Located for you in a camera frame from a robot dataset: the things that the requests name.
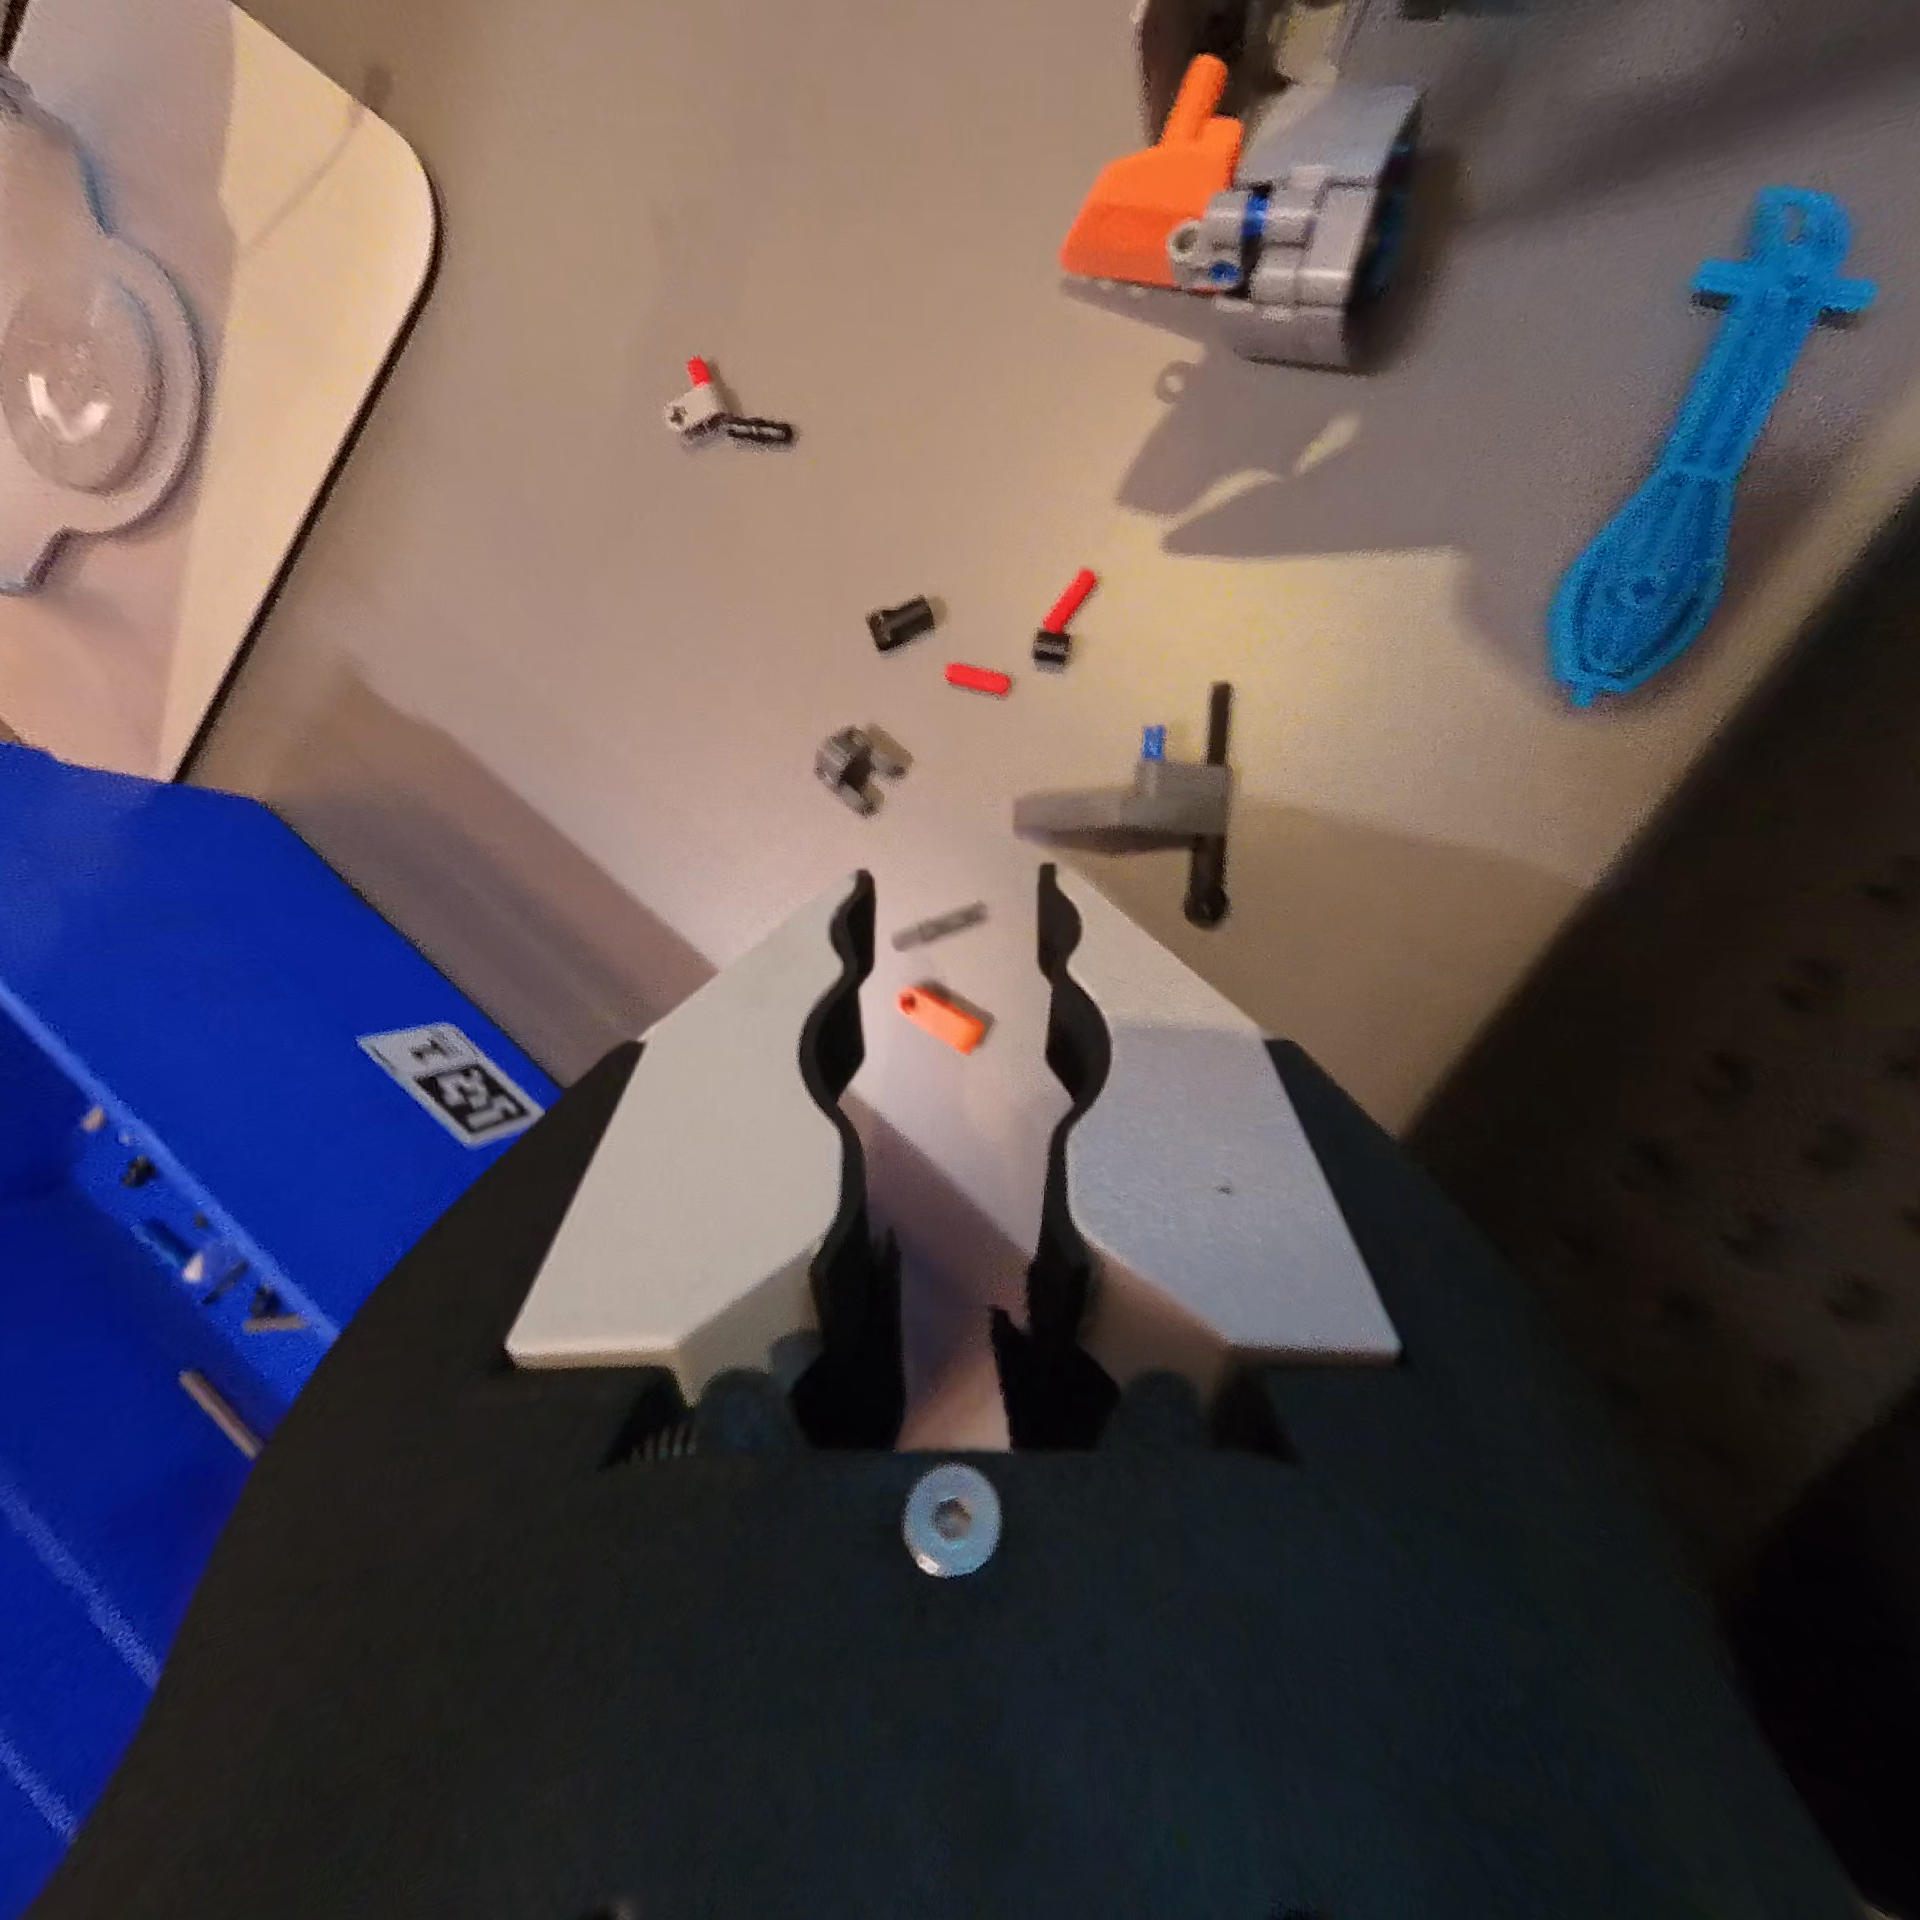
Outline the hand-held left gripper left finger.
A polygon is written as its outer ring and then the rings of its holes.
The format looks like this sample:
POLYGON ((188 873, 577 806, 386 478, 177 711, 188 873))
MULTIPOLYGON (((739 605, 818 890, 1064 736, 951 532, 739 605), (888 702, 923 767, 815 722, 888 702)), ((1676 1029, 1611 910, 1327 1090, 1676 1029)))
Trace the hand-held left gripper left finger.
POLYGON ((865 1062, 860 868, 654 1021, 508 1327, 525 1370, 660 1367, 684 1405, 795 1363, 815 1447, 877 1447, 877 1239, 841 1097, 865 1062))

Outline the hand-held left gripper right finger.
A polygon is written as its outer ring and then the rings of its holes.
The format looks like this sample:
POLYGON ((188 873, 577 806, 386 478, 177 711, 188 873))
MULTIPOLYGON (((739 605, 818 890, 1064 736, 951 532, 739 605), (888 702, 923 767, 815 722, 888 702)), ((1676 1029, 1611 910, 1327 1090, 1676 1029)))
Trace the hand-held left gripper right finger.
POLYGON ((1013 1319, 1013 1447, 1098 1447, 1154 1378, 1211 1423, 1265 1367, 1396 1365, 1403 1339, 1259 1021, 1056 862, 1038 970, 1068 1111, 1013 1319))

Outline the grey bent toy beam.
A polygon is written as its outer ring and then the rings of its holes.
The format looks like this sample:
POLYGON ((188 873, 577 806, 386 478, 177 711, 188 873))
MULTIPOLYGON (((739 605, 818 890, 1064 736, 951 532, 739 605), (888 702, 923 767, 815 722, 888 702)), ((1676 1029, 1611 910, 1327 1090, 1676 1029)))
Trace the grey bent toy beam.
POLYGON ((1068 851, 1169 851, 1220 839, 1231 809, 1226 764, 1139 757, 1123 786, 1022 793, 1013 828, 1068 851))

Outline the dark grey toy connector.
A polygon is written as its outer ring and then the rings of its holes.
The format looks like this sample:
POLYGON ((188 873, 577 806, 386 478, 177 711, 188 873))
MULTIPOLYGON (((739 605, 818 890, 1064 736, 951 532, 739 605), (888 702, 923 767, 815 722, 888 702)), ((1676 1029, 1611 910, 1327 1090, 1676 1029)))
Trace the dark grey toy connector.
POLYGON ((913 753, 888 733, 847 726, 829 733, 814 753, 814 778, 860 821, 881 812, 881 786, 901 779, 913 753))

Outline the pile of grey toy parts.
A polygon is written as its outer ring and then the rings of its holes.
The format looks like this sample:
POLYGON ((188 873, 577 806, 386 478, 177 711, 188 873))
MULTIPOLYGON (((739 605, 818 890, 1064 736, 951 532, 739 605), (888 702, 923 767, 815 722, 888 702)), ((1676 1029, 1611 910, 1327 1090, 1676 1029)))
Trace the pile of grey toy parts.
POLYGON ((321 1315, 162 1163, 154 1135, 97 1102, 71 1134, 71 1179, 108 1227, 113 1282, 141 1332, 186 1398, 258 1453, 324 1360, 321 1315))

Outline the blue plastic bin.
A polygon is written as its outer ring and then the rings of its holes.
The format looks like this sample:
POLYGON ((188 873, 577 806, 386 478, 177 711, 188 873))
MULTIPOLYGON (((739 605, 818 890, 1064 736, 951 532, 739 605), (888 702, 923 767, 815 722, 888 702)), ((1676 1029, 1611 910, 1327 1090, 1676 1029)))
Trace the blue plastic bin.
POLYGON ((93 1102, 328 1349, 558 1084, 260 802, 3 747, 3 1918, 100 1798, 264 1449, 113 1282, 71 1179, 93 1102))

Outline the black studded mat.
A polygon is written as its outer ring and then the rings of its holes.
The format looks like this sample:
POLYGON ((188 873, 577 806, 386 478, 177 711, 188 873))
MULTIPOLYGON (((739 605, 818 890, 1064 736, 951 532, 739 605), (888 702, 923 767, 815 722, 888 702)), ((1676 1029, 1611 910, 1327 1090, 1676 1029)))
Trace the black studded mat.
POLYGON ((1410 1142, 1611 1402, 1864 1907, 1916 1918, 1916 498, 1410 1142))

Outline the white red black connector piece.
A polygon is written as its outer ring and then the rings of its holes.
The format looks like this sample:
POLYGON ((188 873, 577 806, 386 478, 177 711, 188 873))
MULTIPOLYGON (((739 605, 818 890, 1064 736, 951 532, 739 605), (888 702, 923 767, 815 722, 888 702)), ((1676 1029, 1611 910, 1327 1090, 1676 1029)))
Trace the white red black connector piece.
POLYGON ((681 444, 730 440, 748 447, 787 452, 800 432, 780 418, 757 418, 734 404, 729 381, 712 358, 684 358, 684 391, 662 409, 662 424, 681 444))

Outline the blue plastic toy tool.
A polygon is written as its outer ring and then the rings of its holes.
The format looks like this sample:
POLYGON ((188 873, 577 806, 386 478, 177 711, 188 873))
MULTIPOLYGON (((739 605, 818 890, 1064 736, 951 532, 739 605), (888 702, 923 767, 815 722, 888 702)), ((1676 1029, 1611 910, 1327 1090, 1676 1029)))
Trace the blue plastic toy tool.
POLYGON ((1740 478, 1801 351, 1876 298, 1848 255, 1852 215, 1832 194, 1772 182, 1752 195, 1740 255, 1693 267, 1690 305, 1715 311, 1715 341, 1641 483, 1546 605, 1546 668, 1575 709, 1641 693, 1711 627, 1740 478))

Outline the white stand base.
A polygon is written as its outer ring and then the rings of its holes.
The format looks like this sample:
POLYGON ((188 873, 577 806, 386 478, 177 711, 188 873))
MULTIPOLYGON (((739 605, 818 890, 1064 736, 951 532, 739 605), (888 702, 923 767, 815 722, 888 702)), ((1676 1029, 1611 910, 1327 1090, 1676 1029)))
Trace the white stand base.
POLYGON ((183 770, 433 252, 237 3, 3 3, 3 742, 183 770))

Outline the grey orange toy robot head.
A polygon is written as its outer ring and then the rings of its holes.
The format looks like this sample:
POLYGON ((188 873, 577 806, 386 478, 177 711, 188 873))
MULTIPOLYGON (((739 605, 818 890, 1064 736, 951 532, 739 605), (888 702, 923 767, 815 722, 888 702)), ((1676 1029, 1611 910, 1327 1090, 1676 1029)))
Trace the grey orange toy robot head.
POLYGON ((1111 160, 1060 271, 1211 305, 1235 354, 1362 373, 1396 273, 1423 93, 1295 83, 1226 113, 1235 70, 1195 51, 1154 141, 1111 160))

